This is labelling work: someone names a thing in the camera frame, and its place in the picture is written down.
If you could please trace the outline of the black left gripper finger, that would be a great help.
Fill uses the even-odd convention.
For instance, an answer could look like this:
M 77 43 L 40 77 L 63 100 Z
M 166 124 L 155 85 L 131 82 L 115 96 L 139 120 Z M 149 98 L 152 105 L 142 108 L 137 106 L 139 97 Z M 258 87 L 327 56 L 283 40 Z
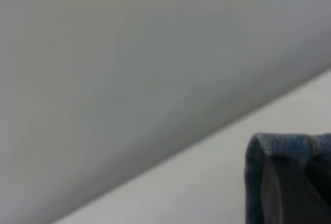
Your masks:
M 301 169 L 285 157 L 267 157 L 262 189 L 265 223 L 330 223 L 330 162 L 311 158 Z

